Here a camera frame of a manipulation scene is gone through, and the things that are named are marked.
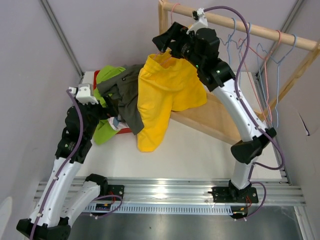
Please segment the blue hanger of olive shorts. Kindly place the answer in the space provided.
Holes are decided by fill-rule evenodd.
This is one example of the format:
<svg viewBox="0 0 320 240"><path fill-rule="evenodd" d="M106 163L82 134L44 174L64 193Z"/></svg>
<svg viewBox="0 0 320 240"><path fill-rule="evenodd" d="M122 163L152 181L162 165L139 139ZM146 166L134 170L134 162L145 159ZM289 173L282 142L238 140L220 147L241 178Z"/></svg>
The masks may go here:
<svg viewBox="0 0 320 240"><path fill-rule="evenodd" d="M233 20L233 31L231 34L228 34L226 42L224 42L221 38L221 42L222 44L226 47L226 52L227 52L227 56L228 56L228 64L231 65L232 63L232 55L231 55L231 43L235 44L235 47L237 49L237 53L239 53L239 46L238 43L236 41L233 40L233 36L237 30L237 22L235 18L231 18Z"/></svg>

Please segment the blue hanger of patterned shorts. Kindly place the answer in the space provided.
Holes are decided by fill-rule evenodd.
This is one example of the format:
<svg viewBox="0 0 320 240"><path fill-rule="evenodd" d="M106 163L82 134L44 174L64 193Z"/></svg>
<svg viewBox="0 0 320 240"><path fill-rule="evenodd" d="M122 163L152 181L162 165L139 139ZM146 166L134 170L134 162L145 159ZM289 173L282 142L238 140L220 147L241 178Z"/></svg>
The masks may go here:
<svg viewBox="0 0 320 240"><path fill-rule="evenodd" d="M262 60L263 62L263 70L261 70L262 67L260 67L258 69L258 77L261 83L261 89L262 89L262 93L263 93L263 98L264 98L264 102L266 105L266 110L267 113L264 113L263 111L261 111L264 119L266 120L267 123L272 124L272 120L273 120L273 116L272 116L272 111L269 105L269 86L268 86L268 74L267 74L267 61L269 60L270 54L267 53L266 56L262 57L261 55L258 54L258 47L261 47L261 49L263 50L262 45L259 43L256 47L256 50L254 50L252 47L249 46L249 49L256 55L256 59L257 59L257 65L260 67L260 63L259 63L259 59ZM262 73L264 73L264 80L265 80L265 84L262 83Z"/></svg>

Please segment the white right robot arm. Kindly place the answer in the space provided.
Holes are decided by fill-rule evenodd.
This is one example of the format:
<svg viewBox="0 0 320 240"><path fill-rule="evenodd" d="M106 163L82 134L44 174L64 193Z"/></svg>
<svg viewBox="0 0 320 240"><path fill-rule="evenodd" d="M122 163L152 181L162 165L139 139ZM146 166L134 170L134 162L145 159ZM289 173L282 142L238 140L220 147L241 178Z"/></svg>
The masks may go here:
<svg viewBox="0 0 320 240"><path fill-rule="evenodd" d="M250 183L253 167L264 148L276 136L256 116L240 91L236 76L227 62L219 58L220 40L216 31L202 27L197 31L174 22L163 34L152 39L157 49L185 59L197 70L199 80L224 105L239 131L241 140L231 146L235 167L227 187L213 187L215 203L245 203L251 197L258 202L257 191Z"/></svg>

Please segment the aluminium mounting rail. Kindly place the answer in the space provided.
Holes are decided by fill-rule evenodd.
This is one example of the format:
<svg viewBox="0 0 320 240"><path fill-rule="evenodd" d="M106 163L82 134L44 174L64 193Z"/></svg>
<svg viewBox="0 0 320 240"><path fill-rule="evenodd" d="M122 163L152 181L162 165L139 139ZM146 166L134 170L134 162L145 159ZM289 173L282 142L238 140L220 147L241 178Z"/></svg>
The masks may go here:
<svg viewBox="0 0 320 240"><path fill-rule="evenodd" d="M119 178L110 185L124 186L124 201L132 204L202 205L213 201L212 187L226 187L226 179ZM264 182L266 206L305 206L300 186L286 181Z"/></svg>

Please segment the grey aluminium frame post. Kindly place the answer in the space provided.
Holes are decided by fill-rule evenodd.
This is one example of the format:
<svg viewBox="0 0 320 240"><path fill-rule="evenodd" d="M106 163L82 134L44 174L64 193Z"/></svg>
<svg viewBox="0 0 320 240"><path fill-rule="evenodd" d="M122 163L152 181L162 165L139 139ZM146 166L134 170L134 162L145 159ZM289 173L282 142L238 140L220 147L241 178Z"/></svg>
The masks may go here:
<svg viewBox="0 0 320 240"><path fill-rule="evenodd" d="M45 15L48 18L49 23L51 24L55 34L57 35L58 40L60 41L60 44L62 48L64 49L66 55L68 56L69 60L71 61L71 64L73 68L75 69L77 75L82 79L84 72L71 48L71 45L69 44L65 33L49 3L48 0L39 0L39 4L41 5Z"/></svg>

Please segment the pink hanger of yellow shorts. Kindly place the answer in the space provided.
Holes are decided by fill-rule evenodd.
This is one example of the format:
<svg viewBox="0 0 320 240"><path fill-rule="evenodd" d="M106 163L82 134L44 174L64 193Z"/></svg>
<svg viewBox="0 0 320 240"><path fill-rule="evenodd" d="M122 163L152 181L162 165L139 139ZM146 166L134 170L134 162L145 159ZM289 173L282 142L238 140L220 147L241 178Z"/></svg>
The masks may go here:
<svg viewBox="0 0 320 240"><path fill-rule="evenodd" d="M171 26L169 26L169 20L168 20L168 11L164 10L163 3L165 1L161 0L159 3L159 33L164 34L164 33L170 33L172 30L172 25L174 24L173 22L173 11L176 6L180 5L180 3L175 3L171 10L170 10L170 21L171 21Z"/></svg>

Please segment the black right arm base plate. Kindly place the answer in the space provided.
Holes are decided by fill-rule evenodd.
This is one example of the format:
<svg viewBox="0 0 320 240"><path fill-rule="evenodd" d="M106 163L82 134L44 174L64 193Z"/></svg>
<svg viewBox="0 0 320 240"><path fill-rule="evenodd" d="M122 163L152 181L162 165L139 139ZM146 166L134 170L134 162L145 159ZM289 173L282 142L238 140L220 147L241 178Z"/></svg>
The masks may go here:
<svg viewBox="0 0 320 240"><path fill-rule="evenodd" d="M207 193L212 195L214 203L257 204L259 202L257 190L252 186L241 190L226 186L215 186Z"/></svg>

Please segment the dark olive shorts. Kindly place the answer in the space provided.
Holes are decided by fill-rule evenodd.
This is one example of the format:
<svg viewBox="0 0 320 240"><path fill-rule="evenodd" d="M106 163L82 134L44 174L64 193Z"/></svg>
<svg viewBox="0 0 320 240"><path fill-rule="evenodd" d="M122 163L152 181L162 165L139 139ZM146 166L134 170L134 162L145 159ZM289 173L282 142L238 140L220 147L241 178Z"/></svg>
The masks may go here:
<svg viewBox="0 0 320 240"><path fill-rule="evenodd" d="M134 135L144 128L138 111L138 77L142 64L115 67L107 65L96 76L96 90L105 99L117 102L118 114Z"/></svg>

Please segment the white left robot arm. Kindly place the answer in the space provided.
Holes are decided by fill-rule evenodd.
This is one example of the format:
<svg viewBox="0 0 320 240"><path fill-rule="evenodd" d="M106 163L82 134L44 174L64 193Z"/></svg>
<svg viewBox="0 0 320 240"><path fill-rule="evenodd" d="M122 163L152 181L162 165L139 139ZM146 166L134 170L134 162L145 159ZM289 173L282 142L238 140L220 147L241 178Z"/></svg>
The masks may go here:
<svg viewBox="0 0 320 240"><path fill-rule="evenodd" d="M97 100L72 101L44 192L31 215L19 220L16 226L17 231L30 240L66 240L89 203L103 199L123 201L122 195L110 192L106 177L94 173L87 176L81 189L66 201L72 182L92 147L96 127L101 119L107 118L106 109Z"/></svg>

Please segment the yellow shorts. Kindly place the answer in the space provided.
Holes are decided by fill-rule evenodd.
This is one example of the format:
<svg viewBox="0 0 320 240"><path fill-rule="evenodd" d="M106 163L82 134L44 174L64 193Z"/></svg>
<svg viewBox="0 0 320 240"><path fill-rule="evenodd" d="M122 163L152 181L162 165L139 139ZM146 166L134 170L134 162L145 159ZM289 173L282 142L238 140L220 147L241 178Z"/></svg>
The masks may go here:
<svg viewBox="0 0 320 240"><path fill-rule="evenodd" d="M206 90L197 70L185 59L150 54L138 75L137 109L144 128L137 135L140 152L153 152L163 141L172 112L201 107Z"/></svg>

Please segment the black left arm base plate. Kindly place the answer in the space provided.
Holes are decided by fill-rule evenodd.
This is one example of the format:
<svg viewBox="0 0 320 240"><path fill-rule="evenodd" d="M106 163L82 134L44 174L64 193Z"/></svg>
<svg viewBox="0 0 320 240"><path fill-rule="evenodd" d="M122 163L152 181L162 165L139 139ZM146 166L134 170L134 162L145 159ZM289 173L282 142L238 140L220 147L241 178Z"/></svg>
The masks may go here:
<svg viewBox="0 0 320 240"><path fill-rule="evenodd" d="M108 188L106 191L100 193L98 195L98 197L102 197L104 196L104 198L102 198L102 201L119 201L119 199L115 196L110 196L110 195L116 195L116 196L120 196L120 197L124 197L124 193L125 193L125 186L124 185L120 185L120 184L111 184L108 185Z"/></svg>

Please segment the blue hanger of grey shorts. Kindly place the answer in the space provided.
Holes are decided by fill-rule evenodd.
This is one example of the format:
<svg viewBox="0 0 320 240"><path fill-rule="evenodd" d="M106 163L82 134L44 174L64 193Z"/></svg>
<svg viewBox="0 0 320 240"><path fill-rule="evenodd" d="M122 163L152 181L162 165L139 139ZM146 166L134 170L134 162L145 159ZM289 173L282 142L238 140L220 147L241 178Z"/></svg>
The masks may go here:
<svg viewBox="0 0 320 240"><path fill-rule="evenodd" d="M291 47L291 49L282 56L282 58L280 60L275 60L273 58L273 53L271 55L271 57L269 59L271 59L272 62L274 62L276 64L276 98L275 98L275 107L274 107L274 111L275 111L275 119L276 119L276 128L279 127L279 111L278 111L278 104L279 104L279 101L280 101L280 68L281 68L281 65L283 63L283 61L287 58L287 56L293 51L293 49L296 47L296 43L297 43L297 36L295 34L293 34L293 37L294 37L294 43L293 43L293 46ZM267 52L269 51L266 51L264 48L263 50L261 49L261 47L259 46L258 47L258 54L262 57L266 56L267 55Z"/></svg>

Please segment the pink patterned shorts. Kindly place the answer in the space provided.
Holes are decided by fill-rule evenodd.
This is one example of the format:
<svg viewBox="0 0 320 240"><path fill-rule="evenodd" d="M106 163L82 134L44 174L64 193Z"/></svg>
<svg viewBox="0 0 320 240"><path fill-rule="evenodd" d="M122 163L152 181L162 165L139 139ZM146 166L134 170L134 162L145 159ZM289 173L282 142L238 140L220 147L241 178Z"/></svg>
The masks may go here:
<svg viewBox="0 0 320 240"><path fill-rule="evenodd" d="M128 124L125 122L125 120L122 118L121 115L112 116L112 117L108 118L107 121L108 121L109 125L111 126L111 128L115 131L120 131L122 129L129 128Z"/></svg>

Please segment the pink hanger of green shorts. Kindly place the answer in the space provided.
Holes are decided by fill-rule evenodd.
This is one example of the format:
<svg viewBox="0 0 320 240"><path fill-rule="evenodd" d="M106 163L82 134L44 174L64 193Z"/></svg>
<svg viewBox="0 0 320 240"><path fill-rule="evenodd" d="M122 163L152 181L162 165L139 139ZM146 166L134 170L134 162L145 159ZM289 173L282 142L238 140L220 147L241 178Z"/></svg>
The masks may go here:
<svg viewBox="0 0 320 240"><path fill-rule="evenodd" d="M271 55L273 54L273 51L275 51L277 48L278 48L278 46L280 45L280 43L281 43L281 40L282 40L282 33L281 33L281 31L280 30L277 30L277 32L278 32L278 42L277 42L277 44L275 45L275 47L274 48L271 48L271 50L269 51L269 52L266 52L266 55L267 55L267 53L269 53L270 54L270 57L271 57ZM242 41L242 43L241 43L241 45L245 45L246 47L248 47L248 49L249 49L249 45L247 45L246 43L245 43L245 40L244 39L242 39L242 38L240 38L239 40L238 40L238 42L240 42L240 41ZM261 70L263 70L263 61L259 58L258 59L259 60L259 65L260 66L258 66L258 69L261 67ZM265 84L265 74L262 72L262 83L263 84ZM260 107L260 110L261 110L261 116L264 118L264 116L263 116L263 114L262 114L262 111L266 114L267 113L267 110L266 110L266 106L265 106L265 109L263 110L262 109L262 103L260 102L260 100L258 99L258 97L256 96L256 99L257 99L257 101L258 101L258 104L259 104L259 107Z"/></svg>

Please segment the red plastic tray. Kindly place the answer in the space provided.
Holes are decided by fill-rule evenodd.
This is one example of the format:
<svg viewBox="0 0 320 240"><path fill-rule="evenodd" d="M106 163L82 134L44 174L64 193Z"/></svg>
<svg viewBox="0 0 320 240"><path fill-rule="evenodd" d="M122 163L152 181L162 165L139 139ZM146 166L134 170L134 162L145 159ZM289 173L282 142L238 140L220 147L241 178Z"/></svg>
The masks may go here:
<svg viewBox="0 0 320 240"><path fill-rule="evenodd" d="M101 105L104 108L108 107L108 104L104 100L104 98L99 93L99 90L97 89L97 84L103 83L112 77L115 77L122 73L125 70L124 67L114 67L107 65L101 70L96 70L94 72L93 77L93 95L94 97L101 103ZM126 133L132 133L129 126L121 119L120 116L110 116L107 119L103 119L99 122L95 132L94 132L94 138L97 141L104 141L109 140L116 134L126 134Z"/></svg>

